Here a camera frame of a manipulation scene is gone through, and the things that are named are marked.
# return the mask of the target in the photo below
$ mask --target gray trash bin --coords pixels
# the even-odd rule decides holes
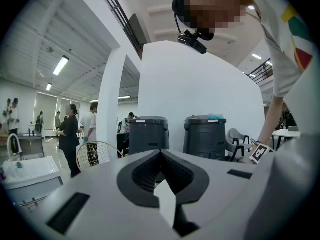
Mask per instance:
[[[183,153],[225,161],[226,119],[210,120],[207,115],[190,116],[185,120]]]
[[[168,120],[161,116],[141,116],[129,121],[129,155],[169,149]]]

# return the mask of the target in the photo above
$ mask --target white t-shirt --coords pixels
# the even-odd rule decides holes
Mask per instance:
[[[288,0],[254,0],[273,64],[276,97],[284,97],[317,52],[309,29]]]
[[[129,127],[129,120],[127,118],[123,119],[122,120],[122,125],[121,125],[121,130],[120,130],[120,133],[121,134],[126,134],[126,133],[129,133],[130,130],[129,129],[126,129],[125,127]]]
[[[80,121],[84,127],[84,134],[88,136],[90,128],[93,128],[92,133],[89,136],[88,142],[97,141],[97,117],[92,112],[88,112]]]
[[[17,119],[19,119],[19,109],[18,107],[12,108],[12,114],[10,115],[10,123],[9,123],[10,131],[14,129],[19,129],[19,123],[17,122]]]

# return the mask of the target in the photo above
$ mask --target faucet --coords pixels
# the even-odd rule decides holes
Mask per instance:
[[[17,140],[17,142],[18,142],[18,146],[19,146],[19,152],[18,152],[18,153],[19,153],[19,154],[22,153],[22,149],[21,149],[21,146],[20,146],[20,140],[19,140],[18,136],[15,135],[14,133],[13,133],[13,134],[10,134],[10,136],[9,136],[7,142],[6,142],[6,147],[7,147],[7,150],[8,150],[9,161],[11,161],[10,150],[9,150],[9,143],[10,143],[10,140],[11,140],[12,137],[15,137],[16,140]]]

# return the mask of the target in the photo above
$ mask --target ceiling light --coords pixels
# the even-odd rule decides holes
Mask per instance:
[[[61,72],[61,70],[64,68],[64,66],[67,64],[67,62],[69,61],[69,58],[67,56],[62,56],[62,59],[60,60],[58,66],[56,66],[53,74],[54,75],[59,75],[59,73]]]
[[[123,100],[123,99],[130,99],[130,98],[131,98],[131,96],[123,96],[123,97],[119,97],[118,99]]]
[[[50,91],[51,86],[52,86],[52,84],[51,84],[51,83],[48,83],[48,86],[46,87],[46,90],[47,90],[47,91]]]
[[[253,57],[257,58],[258,60],[261,60],[262,58],[256,54],[252,54]]]
[[[53,96],[53,95],[50,95],[50,94],[47,94],[47,93],[44,93],[44,92],[40,92],[40,91],[38,91],[37,93],[38,94],[42,94],[42,95],[47,95],[47,96],[58,98],[58,96]]]

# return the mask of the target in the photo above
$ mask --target black rectangular slot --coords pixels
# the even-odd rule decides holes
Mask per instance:
[[[249,172],[244,172],[244,171],[239,171],[239,170],[230,170],[227,172],[227,174],[236,176],[236,177],[240,177],[240,178],[244,178],[247,180],[250,180],[252,177],[252,173]]]
[[[60,234],[65,234],[89,198],[90,196],[87,194],[75,193],[73,197],[71,197],[69,201],[66,202],[66,204],[47,223],[47,225]]]

